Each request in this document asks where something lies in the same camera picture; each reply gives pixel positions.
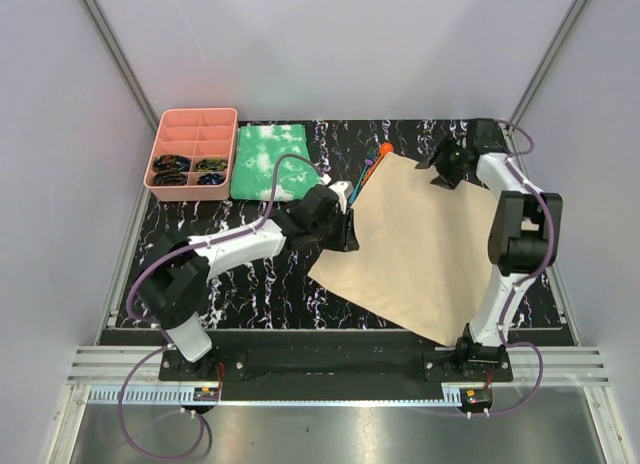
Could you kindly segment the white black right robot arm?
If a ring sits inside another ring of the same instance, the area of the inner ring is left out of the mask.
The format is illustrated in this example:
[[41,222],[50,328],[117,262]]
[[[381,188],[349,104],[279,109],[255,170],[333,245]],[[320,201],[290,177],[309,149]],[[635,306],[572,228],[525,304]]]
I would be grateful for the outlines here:
[[429,381],[485,381],[507,375],[508,328],[526,291],[557,255],[563,199],[532,184],[502,146],[504,120],[475,118],[462,138],[448,136],[430,151],[418,169],[436,172],[432,184],[455,189],[473,175],[497,199],[488,237],[492,265],[478,313],[455,347],[427,358]]

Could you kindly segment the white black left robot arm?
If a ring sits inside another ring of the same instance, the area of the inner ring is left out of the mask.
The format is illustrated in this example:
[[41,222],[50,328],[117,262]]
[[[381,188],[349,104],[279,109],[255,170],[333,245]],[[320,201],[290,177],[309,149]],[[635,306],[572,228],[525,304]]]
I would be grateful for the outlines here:
[[353,185],[319,184],[300,200],[250,224],[211,235],[191,236],[181,246],[146,266],[132,286],[132,295],[149,310],[165,333],[170,349],[181,354],[181,368],[196,380],[215,370],[216,356],[196,311],[205,284],[221,273],[282,251],[316,246],[322,250],[359,249],[354,211],[349,205]]

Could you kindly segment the beige cloth napkin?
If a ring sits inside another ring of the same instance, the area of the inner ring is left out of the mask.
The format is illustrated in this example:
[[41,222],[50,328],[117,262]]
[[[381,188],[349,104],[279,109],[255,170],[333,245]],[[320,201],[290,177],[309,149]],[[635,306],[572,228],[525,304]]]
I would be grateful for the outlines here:
[[389,154],[352,208],[359,248],[321,253],[308,275],[329,292],[438,344],[475,316],[497,201],[481,186],[433,184],[434,169]]

